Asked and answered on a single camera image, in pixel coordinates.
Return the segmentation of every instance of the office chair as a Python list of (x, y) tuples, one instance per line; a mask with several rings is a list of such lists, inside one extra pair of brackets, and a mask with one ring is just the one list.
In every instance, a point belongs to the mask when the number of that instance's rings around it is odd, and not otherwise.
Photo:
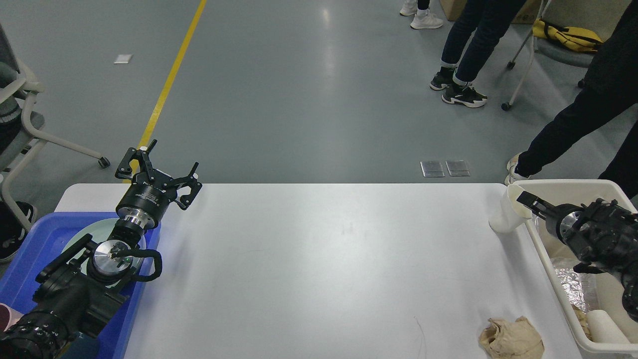
[[(20, 132), (9, 146), (0, 153), (0, 171), (6, 171), (8, 166), (16, 160), (21, 153), (25, 154), (22, 159), (17, 162), (17, 165), (8, 171), (8, 174), (4, 177), (2, 183), (0, 183), (0, 197), (15, 218), (20, 222), (20, 225), (28, 232), (31, 229), (31, 223), (11, 196), (10, 187), (13, 180), (22, 172), (24, 167), (35, 158), (44, 145), (51, 142), (97, 158), (102, 168), (110, 166), (110, 162), (106, 157), (96, 151), (41, 131), (41, 128), (44, 126), (44, 117), (41, 114), (33, 112), (33, 106), (38, 93), (44, 91), (44, 86), (38, 82), (38, 79), (31, 69), (13, 55), (2, 25), (0, 25), (0, 83), (7, 84), (0, 90), (0, 103), (3, 103), (11, 96), (24, 100)], [(33, 139), (36, 139), (37, 142), (33, 147), (30, 147), (29, 143)]]
[[(538, 9), (537, 19), (544, 19), (552, 24), (561, 26), (583, 27), (594, 31), (605, 41), (614, 32), (616, 24), (620, 20), (631, 0), (542, 0)], [(530, 41), (530, 59), (524, 75), (512, 93), (508, 102), (501, 104), (504, 111), (508, 111), (514, 105), (514, 100), (521, 90), (523, 81), (530, 72), (534, 55), (543, 54), (559, 63), (564, 63), (580, 68), (589, 68), (593, 54), (575, 52), (561, 45), (532, 35), (531, 29), (527, 37), (519, 47), (516, 55), (507, 63), (507, 69), (511, 70), (516, 65), (516, 58), (521, 53), (525, 44)], [(578, 87), (584, 87), (584, 80), (578, 82)]]

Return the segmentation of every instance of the crumpled brown paper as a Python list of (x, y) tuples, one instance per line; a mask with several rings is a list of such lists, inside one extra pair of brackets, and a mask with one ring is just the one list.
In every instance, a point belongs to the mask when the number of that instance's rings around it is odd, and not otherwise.
[(580, 310), (579, 307), (576, 307), (573, 304), (572, 309), (574, 310), (574, 313), (576, 313), (576, 318), (578, 318), (578, 322), (581, 324), (581, 328), (585, 332), (585, 336), (587, 337), (587, 339), (593, 341), (593, 339), (591, 338), (590, 328), (587, 325), (587, 317), (585, 316), (585, 313)]
[(480, 334), (478, 341), (492, 358), (540, 359), (545, 347), (540, 334), (525, 317), (515, 323), (489, 318), (492, 325)]

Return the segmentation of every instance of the yellow bag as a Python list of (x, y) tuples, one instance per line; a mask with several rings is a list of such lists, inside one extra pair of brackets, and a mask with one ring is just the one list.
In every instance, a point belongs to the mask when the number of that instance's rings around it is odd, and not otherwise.
[(598, 48), (603, 43), (600, 37), (592, 30), (583, 29), (582, 27), (557, 26), (543, 19), (534, 21), (531, 29), (534, 36), (554, 40), (562, 46), (577, 52), (593, 54), (598, 51)]

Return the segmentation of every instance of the white table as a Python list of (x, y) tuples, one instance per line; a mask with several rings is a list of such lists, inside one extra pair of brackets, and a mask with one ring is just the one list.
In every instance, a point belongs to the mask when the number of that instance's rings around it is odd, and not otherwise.
[[(113, 211), (127, 188), (74, 185), (56, 211)], [(524, 226), (487, 224), (504, 190), (204, 185), (162, 221), (125, 357), (488, 358), (487, 319), (526, 316), (544, 359), (582, 358)]]

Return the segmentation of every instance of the yellow floor line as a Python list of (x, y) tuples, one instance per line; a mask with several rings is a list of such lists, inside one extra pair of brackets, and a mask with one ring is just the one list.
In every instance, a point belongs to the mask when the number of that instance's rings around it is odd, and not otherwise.
[[(168, 77), (166, 82), (164, 83), (164, 88), (162, 88), (161, 93), (159, 94), (159, 98), (157, 103), (155, 104), (155, 108), (153, 109), (153, 113), (151, 114), (151, 118), (149, 119), (148, 124), (146, 124), (146, 129), (142, 134), (142, 138), (140, 139), (140, 143), (137, 145), (137, 148), (142, 146), (148, 146), (151, 141), (151, 135), (153, 130), (155, 129), (155, 125), (160, 118), (161, 110), (164, 108), (164, 103), (166, 102), (166, 98), (170, 92), (170, 88), (173, 86), (173, 81), (175, 81), (175, 76), (177, 76), (177, 72), (179, 71), (179, 67), (182, 65), (182, 60), (184, 59), (184, 55), (186, 54), (186, 50), (188, 49), (188, 45), (191, 43), (191, 38), (193, 37), (193, 33), (195, 32), (195, 28), (197, 27), (197, 23), (199, 22), (200, 17), (202, 16), (202, 12), (204, 10), (204, 6), (206, 6), (206, 0), (201, 0), (199, 6), (197, 7), (197, 11), (195, 12), (195, 16), (191, 21), (191, 25), (188, 27), (188, 31), (186, 32), (186, 36), (184, 36), (184, 41), (182, 41), (182, 45), (179, 47), (179, 52), (175, 57), (175, 61), (173, 62), (173, 67), (171, 67), (170, 72), (168, 73)], [(133, 173), (137, 172), (138, 164), (137, 162), (132, 163), (131, 167), (133, 168)]]

